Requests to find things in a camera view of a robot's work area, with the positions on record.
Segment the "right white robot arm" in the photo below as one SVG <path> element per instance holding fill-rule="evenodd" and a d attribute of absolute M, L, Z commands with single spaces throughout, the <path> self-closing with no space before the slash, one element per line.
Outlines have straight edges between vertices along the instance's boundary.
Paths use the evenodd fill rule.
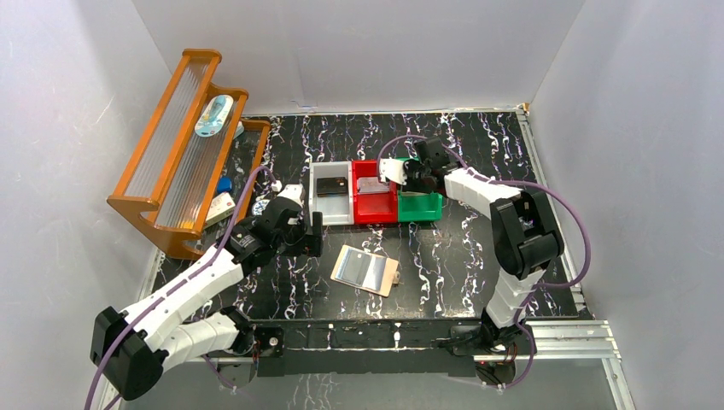
<path fill-rule="evenodd" d="M 504 353 L 526 333 L 524 312 L 548 267 L 563 253 L 564 242 L 547 194 L 536 184 L 499 181 L 483 175 L 439 138 L 411 135 L 415 155 L 377 155 L 377 177 L 416 193 L 439 193 L 487 217 L 499 277 L 482 310 L 477 330 L 451 330 L 444 349 L 470 348 Z"/>

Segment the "beige leather card holder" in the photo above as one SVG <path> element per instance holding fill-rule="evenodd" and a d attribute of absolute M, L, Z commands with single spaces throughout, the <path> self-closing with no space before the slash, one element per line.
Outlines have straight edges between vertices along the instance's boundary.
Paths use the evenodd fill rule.
<path fill-rule="evenodd" d="M 337 257 L 330 278 L 358 290 L 389 297 L 400 282 L 400 263 L 387 256 L 344 245 Z"/>

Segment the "green plastic bin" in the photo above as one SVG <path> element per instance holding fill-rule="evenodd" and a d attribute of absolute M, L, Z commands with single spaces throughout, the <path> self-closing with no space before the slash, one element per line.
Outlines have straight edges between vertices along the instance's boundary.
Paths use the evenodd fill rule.
<path fill-rule="evenodd" d="M 397 189 L 398 217 L 403 222 L 429 222 L 441 218 L 443 197 L 421 179 L 413 179 Z"/>

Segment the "white plastic bin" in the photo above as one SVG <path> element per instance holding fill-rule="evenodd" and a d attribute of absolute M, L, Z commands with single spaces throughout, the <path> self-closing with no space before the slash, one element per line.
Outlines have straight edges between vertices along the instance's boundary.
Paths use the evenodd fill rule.
<path fill-rule="evenodd" d="M 318 178 L 346 177 L 348 181 L 347 196 L 318 197 L 315 193 L 315 182 Z M 332 161 L 313 162 L 309 167 L 308 207 L 312 213 L 323 213 L 324 226 L 350 226 L 353 220 L 352 194 L 352 162 Z"/>

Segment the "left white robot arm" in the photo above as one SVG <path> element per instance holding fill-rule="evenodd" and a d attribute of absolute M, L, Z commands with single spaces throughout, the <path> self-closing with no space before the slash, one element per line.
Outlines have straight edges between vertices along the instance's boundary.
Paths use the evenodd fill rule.
<path fill-rule="evenodd" d="M 304 197 L 302 185 L 284 186 L 261 214 L 234 225 L 171 282 L 124 309 L 103 309 L 91 339 L 94 379 L 106 378 L 121 399 L 133 401 L 190 359 L 221 350 L 245 355 L 260 345 L 255 324 L 233 306 L 186 320 L 278 256 L 321 254 L 322 214 L 306 216 Z"/>

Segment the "red plastic bin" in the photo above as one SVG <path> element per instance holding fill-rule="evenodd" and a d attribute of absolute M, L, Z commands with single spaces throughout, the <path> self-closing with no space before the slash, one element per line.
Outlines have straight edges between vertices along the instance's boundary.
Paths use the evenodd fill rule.
<path fill-rule="evenodd" d="M 391 224 L 398 221 L 396 185 L 383 192 L 361 193 L 361 179 L 377 178 L 377 161 L 352 161 L 353 220 L 356 225 Z"/>

